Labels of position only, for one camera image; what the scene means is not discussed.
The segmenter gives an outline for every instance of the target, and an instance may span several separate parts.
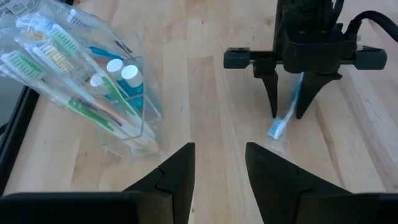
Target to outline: wooden surface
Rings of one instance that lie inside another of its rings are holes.
[[[261,223],[244,161],[256,142],[352,192],[398,192],[398,65],[377,72],[342,67],[280,141],[265,88],[245,70],[223,69],[227,47],[271,49],[276,0],[81,0],[113,27],[137,30],[162,84],[161,155],[132,163],[105,153],[94,126],[40,98],[6,189],[114,191],[131,185],[187,142],[197,144],[192,223]],[[364,10],[394,18],[395,0],[346,1],[341,21]],[[368,22],[365,44],[383,43]],[[391,53],[395,46],[384,46]],[[298,76],[278,68],[279,114]]]

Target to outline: white toothbrush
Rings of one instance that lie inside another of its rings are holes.
[[[287,126],[287,123],[290,121],[290,119],[293,116],[294,110],[296,108],[297,101],[299,100],[300,87],[301,87],[301,84],[303,82],[303,74],[304,73],[301,73],[301,75],[300,75],[300,80],[298,82],[298,87],[294,91],[294,97],[293,97],[292,105],[290,106],[290,109],[287,112],[285,118],[283,118],[283,119],[280,119],[280,118],[275,119],[273,124],[272,124],[272,126],[268,130],[268,135],[270,137],[272,137],[273,139],[275,139],[275,140],[279,139],[280,135],[285,130],[285,128]]]

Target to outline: black cable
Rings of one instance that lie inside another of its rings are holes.
[[[331,29],[336,25],[337,20],[340,17],[340,14],[343,10],[343,6],[344,6],[344,0],[336,0],[335,7],[333,8],[333,14],[331,15],[330,20],[326,25],[327,29]]]
[[[379,24],[396,42],[398,42],[398,26],[390,18],[376,11],[366,11],[357,15],[350,23],[345,32],[345,36],[355,37],[358,35],[363,19],[370,19]]]
[[[8,123],[6,123],[0,127],[0,135],[4,134],[6,132],[7,124]]]

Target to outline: small bottle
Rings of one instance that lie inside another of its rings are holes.
[[[109,100],[114,100],[112,95],[109,94],[109,91],[104,86],[104,81],[102,81],[102,78],[99,74],[95,74],[92,76],[92,78],[90,79],[90,85],[105,98]],[[126,94],[123,91],[119,90],[119,92],[123,98],[127,98]]]
[[[124,89],[123,86],[122,88],[130,97],[144,94],[144,77],[135,65],[128,65],[124,67],[122,69],[121,76],[128,85],[126,88],[127,90]],[[134,107],[139,110],[141,110],[144,106],[143,96],[133,98],[131,101]]]
[[[106,65],[107,71],[116,79],[116,81],[121,82],[123,81],[122,77],[122,69],[124,68],[123,61],[116,58],[108,62]]]

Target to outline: toothbrush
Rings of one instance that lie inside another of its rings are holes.
[[[7,65],[0,65],[0,71],[2,72],[2,74],[5,75],[5,77],[10,77],[24,85],[27,85],[27,83],[24,80],[20,79],[17,75],[11,72],[10,68]]]
[[[8,75],[17,74],[23,80],[23,83],[29,84],[40,90],[42,93],[48,95],[54,102],[70,108],[74,112],[94,121],[96,124],[107,130],[117,138],[126,139],[129,136],[122,132],[113,123],[110,123],[106,118],[94,112],[91,108],[74,100],[73,98],[63,94],[62,92],[50,89],[43,81],[44,71],[42,68],[35,65],[35,63],[26,57],[24,54],[13,51],[9,54],[3,54],[1,60],[7,65],[2,65],[0,68]],[[131,147],[137,147],[133,142],[127,142]]]
[[[108,89],[105,87],[104,82],[102,80],[102,78],[100,77],[99,74],[95,74],[92,76],[92,78],[90,79],[90,85],[97,90],[99,93],[101,93],[102,95],[104,95],[105,98],[109,99],[109,100],[114,100],[114,97],[112,96],[112,94],[109,94]],[[154,138],[154,133],[148,133],[147,130],[145,130],[145,132],[147,134],[150,134],[151,138]]]
[[[113,38],[113,42],[120,47],[129,57],[133,57],[131,55],[132,52],[128,47],[123,44],[123,41],[105,24],[103,24],[97,17],[89,15],[85,12],[77,11],[75,9],[71,9],[69,16],[67,18],[67,22],[75,27],[79,27],[81,29],[85,29],[87,31],[91,31],[93,29],[101,29],[107,35]]]
[[[298,82],[298,87],[294,91],[294,97],[293,97],[292,105],[290,106],[290,109],[287,112],[285,118],[283,118],[283,119],[279,119],[279,118],[275,119],[273,124],[272,124],[272,126],[268,130],[268,135],[270,137],[272,137],[273,139],[275,139],[275,140],[279,139],[280,135],[282,134],[282,132],[286,128],[287,123],[290,121],[290,119],[293,116],[294,110],[296,108],[297,101],[299,100],[299,94],[300,94],[300,88],[301,88],[302,82],[303,82],[303,73],[301,73],[301,75],[300,75],[300,80]]]
[[[135,122],[143,122],[141,118],[137,117],[134,108],[124,99],[122,94],[117,91],[118,88],[113,84],[113,82],[107,77],[106,74],[103,73],[102,69],[92,60],[90,56],[86,54],[86,52],[80,50],[78,42],[67,31],[65,31],[58,24],[54,24],[49,32],[49,36],[51,36],[51,38],[53,38],[53,40],[71,56],[79,55],[79,53],[82,54],[83,58],[93,66],[97,73],[101,74],[101,78],[103,79],[105,87],[115,97],[115,100],[118,100],[123,108],[134,117]],[[151,135],[154,135],[152,134],[153,131],[150,129],[150,127],[148,127],[148,125],[146,126],[146,129],[150,130]]]
[[[65,56],[62,55],[51,43],[47,42],[40,47],[34,47],[33,52],[40,57],[50,68],[55,70],[58,73],[68,73],[74,70],[73,65],[66,59]],[[103,111],[106,111],[107,114],[111,114],[114,117],[118,117],[118,122],[122,124],[123,130],[127,133],[130,133],[131,136],[135,136],[137,131],[133,131],[134,128],[129,128],[129,123],[127,121],[123,121],[120,116],[117,115],[116,112],[109,110],[109,108],[105,105],[102,105],[100,102],[96,101],[93,96],[87,93],[85,90],[82,90],[80,86],[78,86],[74,81],[69,79],[68,77],[63,78],[63,81],[76,93],[82,96],[85,100],[90,102],[91,104],[97,106]]]
[[[58,24],[54,24],[52,26],[52,29],[49,32],[49,36],[58,44],[59,47],[61,47],[65,52],[68,52],[71,56],[76,56],[80,54],[87,62],[89,62],[89,64],[96,70],[96,72],[100,74],[101,78],[103,79],[103,83],[105,87],[108,89],[109,93],[112,94],[115,100],[117,100],[121,104],[121,106],[130,114],[131,119],[134,121],[134,123],[136,125],[138,124],[138,126],[140,127],[142,126],[141,124],[144,125],[144,135],[142,139],[145,142],[151,144],[155,143],[154,141],[155,134],[153,130],[142,120],[141,117],[137,115],[137,113],[134,111],[134,108],[123,98],[122,94],[120,94],[120,92],[118,91],[118,88],[108,78],[108,76],[104,73],[104,71],[102,71],[100,66],[86,52],[80,50],[77,41],[75,41],[74,38]],[[88,96],[87,95],[85,97],[86,100],[88,100],[89,97],[92,97],[90,95]],[[98,105],[98,103],[93,102],[95,101],[94,99],[88,101],[94,104],[95,106],[104,109],[102,105]],[[127,121],[126,122],[123,121],[124,119],[120,120],[120,122],[123,124],[123,130],[127,133],[130,133],[131,136],[135,136],[137,133],[137,129],[134,127],[130,128],[129,123]]]
[[[94,47],[94,46],[88,47],[88,49],[90,49],[91,53],[98,55],[100,57],[105,57],[105,58],[110,58],[110,59],[120,59],[120,60],[123,59],[122,57],[112,54],[105,49],[101,49],[101,48]]]

